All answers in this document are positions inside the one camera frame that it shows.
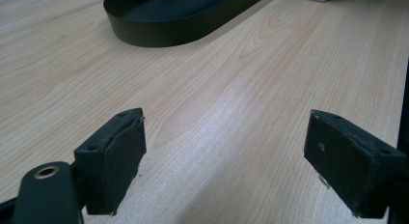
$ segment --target table surface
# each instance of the table surface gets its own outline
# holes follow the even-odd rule
[[[207,37],[118,40],[103,0],[0,0],[0,199],[113,115],[148,152],[116,216],[87,223],[384,223],[352,216],[303,157],[311,109],[395,146],[409,0],[262,0]]]

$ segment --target light wood surface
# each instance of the light wood surface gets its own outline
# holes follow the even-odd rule
[[[113,115],[148,152],[118,215],[87,223],[384,223],[352,216],[303,157],[311,109],[395,146],[409,0],[262,0],[209,36],[142,48],[103,0],[0,0],[0,200]]]

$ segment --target black object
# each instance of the black object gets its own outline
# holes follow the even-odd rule
[[[145,47],[198,40],[259,0],[105,0],[119,39]]]
[[[28,172],[18,197],[0,205],[0,223],[83,223],[89,214],[116,214],[146,153],[141,108],[124,111],[74,151],[75,161]]]
[[[317,110],[311,113],[304,154],[356,216],[382,218],[390,207],[399,220],[409,221],[406,154]]]

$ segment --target oval black tray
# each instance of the oval black tray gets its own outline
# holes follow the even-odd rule
[[[174,46],[213,32],[259,0],[104,0],[115,35],[145,47]]]

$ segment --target wooden table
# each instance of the wooden table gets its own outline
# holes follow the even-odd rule
[[[311,109],[395,146],[409,0],[262,0],[167,48],[118,40],[103,0],[0,0],[0,199],[113,115],[143,107],[148,152],[118,215],[87,223],[356,219],[303,157]]]

